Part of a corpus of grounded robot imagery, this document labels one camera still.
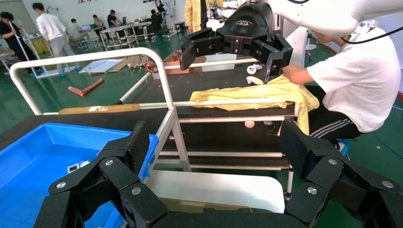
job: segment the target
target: white ball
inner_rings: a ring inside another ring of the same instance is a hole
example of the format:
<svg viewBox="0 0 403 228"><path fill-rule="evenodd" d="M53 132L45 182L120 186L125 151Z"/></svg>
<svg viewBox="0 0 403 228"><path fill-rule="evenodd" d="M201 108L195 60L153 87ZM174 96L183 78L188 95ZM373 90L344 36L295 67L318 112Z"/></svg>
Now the white ball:
<svg viewBox="0 0 403 228"><path fill-rule="evenodd" d="M251 66L249 66L249 67L246 69L246 71L248 72L248 74L254 75L257 70L256 70L256 67L255 67L255 66L251 65Z"/></svg>
<svg viewBox="0 0 403 228"><path fill-rule="evenodd" d="M245 126L247 128L252 128L255 126L255 122L254 121L245 121Z"/></svg>

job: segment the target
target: laptop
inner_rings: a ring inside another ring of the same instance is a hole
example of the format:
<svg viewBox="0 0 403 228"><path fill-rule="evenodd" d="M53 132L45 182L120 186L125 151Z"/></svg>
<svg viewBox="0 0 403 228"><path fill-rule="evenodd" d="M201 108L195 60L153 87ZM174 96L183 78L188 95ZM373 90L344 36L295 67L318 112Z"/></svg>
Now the laptop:
<svg viewBox="0 0 403 228"><path fill-rule="evenodd" d="M83 25L81 26L82 30L89 30L90 26L89 25Z"/></svg>

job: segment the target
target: person standing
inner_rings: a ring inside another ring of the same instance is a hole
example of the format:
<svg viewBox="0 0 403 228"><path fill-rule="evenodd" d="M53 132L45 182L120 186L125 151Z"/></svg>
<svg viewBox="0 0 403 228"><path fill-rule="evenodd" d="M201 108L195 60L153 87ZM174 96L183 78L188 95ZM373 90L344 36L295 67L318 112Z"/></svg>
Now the person standing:
<svg viewBox="0 0 403 228"><path fill-rule="evenodd" d="M24 40L22 39L22 37L20 35L23 27L18 28L14 23L11 23L12 27L10 26L9 22L14 20L14 16L9 12L1 12L0 17L1 17L0 35L7 42L10 49L14 51L14 53L17 55L17 57L22 62L28 61L28 60L36 60L37 57L34 55L32 50L28 47L28 45L24 42ZM16 34L19 37L19 41L21 42L21 45L24 47L25 53L28 56L28 60L25 57L24 51L22 50L21 46L19 45L17 38L15 37ZM34 72L32 72L32 68L27 68L27 71L31 75L31 77L35 78L35 74L34 74ZM43 73L43 70L40 67L35 67L35 71L36 71L37 75L40 75Z"/></svg>
<svg viewBox="0 0 403 228"><path fill-rule="evenodd" d="M185 20L190 32L197 32L206 28L208 21L207 11L215 7L222 7L224 0L186 0Z"/></svg>
<svg viewBox="0 0 403 228"><path fill-rule="evenodd" d="M39 14L37 18L39 31L43 38L49 42L55 57L62 57L64 52L68 56L74 56L75 54L65 37L66 27L59 18L46 13L43 4L40 2L33 3L32 8ZM80 64L76 62L75 65L76 71L80 71ZM58 73L60 77L66 77L66 74L63 72L63 64L58 64Z"/></svg>

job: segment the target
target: metal screw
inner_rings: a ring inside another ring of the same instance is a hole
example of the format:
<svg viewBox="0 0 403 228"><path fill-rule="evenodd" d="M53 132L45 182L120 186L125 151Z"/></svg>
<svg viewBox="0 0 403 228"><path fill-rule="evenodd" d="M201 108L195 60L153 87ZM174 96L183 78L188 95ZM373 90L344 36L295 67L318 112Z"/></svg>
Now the metal screw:
<svg viewBox="0 0 403 228"><path fill-rule="evenodd" d="M56 185L57 189L62 189L66 185L65 182L60 182L59 184Z"/></svg>
<svg viewBox="0 0 403 228"><path fill-rule="evenodd" d="M113 160L107 160L106 162L105 162L105 165L112 165L113 164Z"/></svg>
<svg viewBox="0 0 403 228"><path fill-rule="evenodd" d="M132 189L132 194L133 194L133 195L138 195L140 192L141 192L141 189L140 189L140 188L134 188L134 189Z"/></svg>
<svg viewBox="0 0 403 228"><path fill-rule="evenodd" d="M315 188L312 187L308 187L307 188L308 192L312 195L316 195L317 194L317 190Z"/></svg>
<svg viewBox="0 0 403 228"><path fill-rule="evenodd" d="M383 184L385 187L390 188L390 189L392 189L392 188L394 187L393 184L390 183L390 182L387 181L387 180L382 181L382 184Z"/></svg>
<svg viewBox="0 0 403 228"><path fill-rule="evenodd" d="M337 162L334 159L329 159L329 163L332 165L337 165Z"/></svg>

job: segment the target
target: person in yellow jacket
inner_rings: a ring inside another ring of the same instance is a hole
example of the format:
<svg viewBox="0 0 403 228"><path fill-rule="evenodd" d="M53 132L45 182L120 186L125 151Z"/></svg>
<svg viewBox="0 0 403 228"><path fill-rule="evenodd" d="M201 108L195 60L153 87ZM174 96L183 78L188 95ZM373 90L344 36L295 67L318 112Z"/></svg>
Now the person in yellow jacket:
<svg viewBox="0 0 403 228"><path fill-rule="evenodd" d="M185 20L190 32L197 32L205 27L207 11L216 4L222 7L224 0L186 0Z"/></svg>

